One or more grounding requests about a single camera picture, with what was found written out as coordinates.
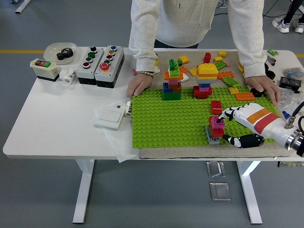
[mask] lego baseplate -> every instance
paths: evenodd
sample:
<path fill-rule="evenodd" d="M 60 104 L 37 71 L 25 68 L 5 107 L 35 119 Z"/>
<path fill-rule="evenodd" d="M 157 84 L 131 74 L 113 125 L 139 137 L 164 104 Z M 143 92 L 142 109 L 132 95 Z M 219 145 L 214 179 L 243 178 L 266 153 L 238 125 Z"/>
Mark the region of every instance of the lego baseplate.
<path fill-rule="evenodd" d="M 133 147 L 156 148 L 176 146 L 208 145 L 205 126 L 211 113 L 211 101 L 220 100 L 223 110 L 250 102 L 237 101 L 230 95 L 228 87 L 214 87 L 213 94 L 199 100 L 193 96 L 193 88 L 183 88 L 178 101 L 163 101 L 161 89 L 143 91 L 133 96 Z M 240 93 L 247 93 L 247 87 L 239 87 Z M 277 113 L 267 96 L 254 101 Z M 225 133 L 233 137 L 252 133 L 235 120 L 225 119 Z M 220 144 L 228 144 L 221 139 Z"/>

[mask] white paper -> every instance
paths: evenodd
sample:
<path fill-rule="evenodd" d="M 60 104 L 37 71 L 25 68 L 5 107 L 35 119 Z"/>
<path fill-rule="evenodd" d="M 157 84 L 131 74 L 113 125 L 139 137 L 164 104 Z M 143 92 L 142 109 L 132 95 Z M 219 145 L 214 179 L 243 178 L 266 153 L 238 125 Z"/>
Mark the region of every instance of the white paper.
<path fill-rule="evenodd" d="M 109 106 L 117 107 L 117 105 L 126 105 L 128 101 L 129 99 L 124 99 Z M 93 111 L 96 118 L 101 111 L 102 108 Z M 118 129 L 108 127 L 102 127 L 102 129 L 120 163 L 139 155 L 139 149 L 133 148 L 132 143 L 132 118 L 123 117 Z"/>

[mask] metal floor plate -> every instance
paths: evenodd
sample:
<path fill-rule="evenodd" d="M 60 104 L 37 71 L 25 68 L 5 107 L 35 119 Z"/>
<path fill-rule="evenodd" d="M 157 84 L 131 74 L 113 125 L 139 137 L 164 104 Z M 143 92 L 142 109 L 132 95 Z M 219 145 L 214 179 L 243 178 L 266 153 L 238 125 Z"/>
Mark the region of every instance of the metal floor plate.
<path fill-rule="evenodd" d="M 212 182 L 210 183 L 211 197 L 213 200 L 231 200 L 227 183 Z"/>
<path fill-rule="evenodd" d="M 226 177 L 224 163 L 222 162 L 217 162 L 217 161 L 207 162 L 207 170 L 208 170 L 208 175 L 211 178 Z"/>

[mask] floor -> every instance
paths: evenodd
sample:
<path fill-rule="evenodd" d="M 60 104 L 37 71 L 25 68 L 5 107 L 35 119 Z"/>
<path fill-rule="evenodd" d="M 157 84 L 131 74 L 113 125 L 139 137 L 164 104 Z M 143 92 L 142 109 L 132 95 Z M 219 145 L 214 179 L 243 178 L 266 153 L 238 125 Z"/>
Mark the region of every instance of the floor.
<path fill-rule="evenodd" d="M 267 0 L 264 12 L 275 2 Z M 286 14 L 289 4 L 279 0 L 267 15 Z M 0 1 L 0 50 L 45 50 L 56 42 L 128 46 L 130 0 L 32 0 L 15 14 L 19 5 Z M 264 48 L 304 54 L 304 34 L 282 34 L 272 19 L 264 17 Z M 226 14 L 215 16 L 199 48 L 235 49 Z M 36 80 L 29 63 L 42 57 L 0 53 L 1 148 Z M 299 60 L 304 65 L 304 58 Z M 204 161 L 96 161 L 85 223 L 76 225 L 72 218 L 82 173 L 75 161 L 9 159 L 0 153 L 0 227 L 252 227 L 237 165 L 224 165 L 231 201 L 211 199 L 214 180 Z M 303 227 L 303 174 L 276 162 L 262 162 L 251 174 L 263 220 L 259 227 Z"/>

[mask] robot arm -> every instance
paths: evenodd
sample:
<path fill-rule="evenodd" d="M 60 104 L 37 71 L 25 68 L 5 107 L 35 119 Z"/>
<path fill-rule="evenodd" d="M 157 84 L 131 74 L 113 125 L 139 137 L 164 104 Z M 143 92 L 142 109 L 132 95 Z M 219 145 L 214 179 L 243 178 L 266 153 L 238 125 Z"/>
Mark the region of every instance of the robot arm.
<path fill-rule="evenodd" d="M 286 127 L 283 119 L 259 104 L 249 103 L 240 107 L 230 107 L 220 114 L 217 122 L 219 123 L 224 118 L 229 118 L 229 121 L 235 119 L 254 133 L 238 138 L 223 135 L 225 140 L 236 147 L 260 146 L 263 145 L 264 138 L 274 139 L 281 147 L 287 150 L 294 149 L 303 157 L 304 138 L 298 128 Z"/>

